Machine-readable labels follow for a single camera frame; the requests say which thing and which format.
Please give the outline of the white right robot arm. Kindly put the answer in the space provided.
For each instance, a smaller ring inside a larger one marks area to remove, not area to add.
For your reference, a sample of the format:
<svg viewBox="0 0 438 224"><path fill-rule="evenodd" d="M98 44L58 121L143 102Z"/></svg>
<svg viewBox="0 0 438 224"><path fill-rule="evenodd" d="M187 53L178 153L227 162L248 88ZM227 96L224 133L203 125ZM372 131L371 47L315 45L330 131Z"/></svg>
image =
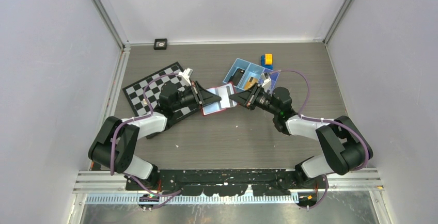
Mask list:
<svg viewBox="0 0 438 224"><path fill-rule="evenodd" d="M297 164L293 182L308 188L316 178L335 173L344 175L366 167L373 151L348 116L337 119L311 118L292 108L290 92L277 87L268 94L260 86L230 95L230 99L253 110L256 107L273 114L275 128L285 134L302 136L319 142L322 154Z"/></svg>

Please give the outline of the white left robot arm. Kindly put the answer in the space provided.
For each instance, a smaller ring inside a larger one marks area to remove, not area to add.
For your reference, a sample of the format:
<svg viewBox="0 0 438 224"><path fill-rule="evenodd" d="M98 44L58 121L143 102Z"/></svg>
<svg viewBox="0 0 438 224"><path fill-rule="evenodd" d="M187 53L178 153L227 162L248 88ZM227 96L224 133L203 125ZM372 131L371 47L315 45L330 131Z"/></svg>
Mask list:
<svg viewBox="0 0 438 224"><path fill-rule="evenodd" d="M209 92L197 81L192 81L182 91L174 83L165 83L156 111L130 119L108 117L91 144L88 157L109 168L111 173L125 173L138 178L144 189L152 190L158 185L158 168L134 154L137 141L172 127L176 112L184 107L200 109L220 100L220 96Z"/></svg>

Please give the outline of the red leather card holder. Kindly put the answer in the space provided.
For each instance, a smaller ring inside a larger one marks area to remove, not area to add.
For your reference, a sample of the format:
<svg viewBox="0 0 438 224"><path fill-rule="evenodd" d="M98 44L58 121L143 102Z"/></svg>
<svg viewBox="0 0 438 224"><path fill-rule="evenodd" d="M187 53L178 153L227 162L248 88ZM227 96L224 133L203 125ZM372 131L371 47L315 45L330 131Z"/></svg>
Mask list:
<svg viewBox="0 0 438 224"><path fill-rule="evenodd" d="M233 83L227 83L218 87L208 88L207 91L221 97L221 100L203 107L201 109L203 116L221 112L237 106L237 102L229 98L230 95L236 93Z"/></svg>

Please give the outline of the white card with grey stripe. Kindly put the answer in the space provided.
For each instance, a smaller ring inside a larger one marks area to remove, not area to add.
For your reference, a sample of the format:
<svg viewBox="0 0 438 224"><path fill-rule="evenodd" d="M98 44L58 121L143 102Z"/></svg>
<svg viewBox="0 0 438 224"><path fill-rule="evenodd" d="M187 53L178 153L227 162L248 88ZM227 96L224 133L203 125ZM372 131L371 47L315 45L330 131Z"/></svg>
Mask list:
<svg viewBox="0 0 438 224"><path fill-rule="evenodd" d="M227 83L217 88L217 95L221 97L219 102L220 110L237 106L237 103L230 98L232 94L235 94L234 85L232 83Z"/></svg>

